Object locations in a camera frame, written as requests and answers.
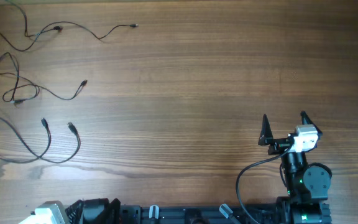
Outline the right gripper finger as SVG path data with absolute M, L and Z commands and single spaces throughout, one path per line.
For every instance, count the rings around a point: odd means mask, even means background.
M 269 119 L 266 114 L 262 118 L 262 128 L 258 140 L 258 145 L 267 146 L 272 145 L 274 141 L 272 130 L 270 128 Z
M 314 124 L 314 122 L 312 122 L 312 120 L 310 119 L 310 117 L 307 115 L 305 111 L 301 111 L 300 116 L 303 125 L 313 125 L 317 130 L 318 136 L 323 135 L 323 132 L 317 127 L 317 125 Z

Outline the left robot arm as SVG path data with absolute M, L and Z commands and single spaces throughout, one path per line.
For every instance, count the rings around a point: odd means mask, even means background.
M 71 224 L 117 224 L 120 222 L 121 202 L 117 198 L 77 200 L 65 209 Z

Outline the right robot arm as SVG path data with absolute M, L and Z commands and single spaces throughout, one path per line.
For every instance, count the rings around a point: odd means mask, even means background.
M 301 124 L 285 138 L 273 137 L 269 120 L 263 115 L 258 145 L 268 146 L 269 155 L 281 158 L 280 175 L 288 191 L 286 197 L 277 198 L 275 223 L 331 223 L 325 201 L 333 173 L 328 166 L 306 159 L 323 133 L 306 112 L 300 115 Z

